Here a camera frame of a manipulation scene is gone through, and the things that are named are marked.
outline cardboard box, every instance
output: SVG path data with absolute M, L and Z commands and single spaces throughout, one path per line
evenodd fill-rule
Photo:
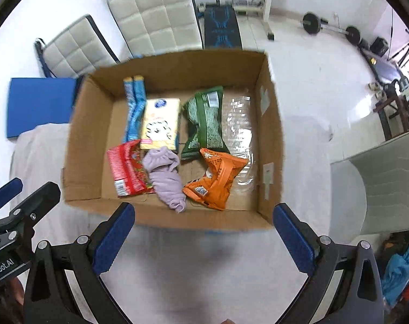
M 227 210 L 199 207 L 187 199 L 186 211 L 169 210 L 156 194 L 118 198 L 106 152 L 121 144 L 127 118 L 123 79 L 142 75 L 148 98 L 177 97 L 185 103 L 198 90 L 224 86 L 224 93 L 251 96 L 257 126 L 259 169 L 252 194 L 231 194 Z M 180 149 L 187 139 L 182 116 Z M 202 160 L 182 162 L 183 183 L 203 175 Z M 132 59 L 90 74 L 76 103 L 63 173 L 68 204 L 111 215 L 119 204 L 134 205 L 136 223 L 165 228 L 249 230 L 272 225 L 275 204 L 281 202 L 283 136 L 274 84 L 264 53 L 235 49 L 184 51 Z

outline red snack bag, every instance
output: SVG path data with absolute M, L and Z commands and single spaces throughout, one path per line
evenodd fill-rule
M 128 141 L 107 151 L 119 197 L 154 193 L 140 158 L 140 140 Z

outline blue gripper pad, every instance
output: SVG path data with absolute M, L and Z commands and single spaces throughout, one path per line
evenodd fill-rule
M 0 188 L 0 209 L 23 190 L 23 183 L 19 178 L 7 182 Z
M 275 229 L 281 236 L 298 270 L 312 276 L 315 269 L 315 258 L 320 251 L 319 246 L 314 247 L 317 235 L 307 223 L 300 222 L 285 203 L 280 203 L 274 208 L 273 220 Z
M 134 207 L 123 202 L 110 219 L 98 225 L 92 233 L 89 252 L 93 258 L 93 270 L 98 276 L 110 269 L 134 222 Z

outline plastic packaging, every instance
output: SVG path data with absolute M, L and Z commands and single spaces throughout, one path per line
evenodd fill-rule
M 222 133 L 227 148 L 235 157 L 246 158 L 248 163 L 236 176 L 232 191 L 252 191 L 257 176 L 257 139 L 253 123 L 256 122 L 256 111 L 249 96 L 229 96 L 224 94 L 222 107 Z
M 182 160 L 199 157 L 201 148 L 229 152 L 221 133 L 222 102 L 223 87 L 216 86 L 197 92 L 185 103 L 183 108 L 190 123 Z
M 158 98 L 146 102 L 140 148 L 149 150 L 167 146 L 179 150 L 181 105 L 178 98 Z
M 212 175 L 204 176 L 185 185 L 183 192 L 195 202 L 215 210 L 224 210 L 230 195 L 233 180 L 248 159 L 237 158 L 225 152 L 200 149 Z
M 140 140 L 133 140 L 107 151 L 119 197 L 155 192 L 141 163 L 139 147 Z
M 140 138 L 141 118 L 146 106 L 145 80 L 141 75 L 136 75 L 132 84 L 130 78 L 124 79 L 124 86 L 128 101 L 128 119 L 124 142 L 128 142 Z

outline cushioned chair back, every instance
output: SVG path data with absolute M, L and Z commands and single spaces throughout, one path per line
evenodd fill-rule
M 194 0 L 108 0 L 133 56 L 202 49 Z
M 409 132 L 349 160 L 361 174 L 367 195 L 361 233 L 409 230 Z
M 56 77 L 78 77 L 119 60 L 90 15 L 85 15 L 50 41 L 44 60 Z

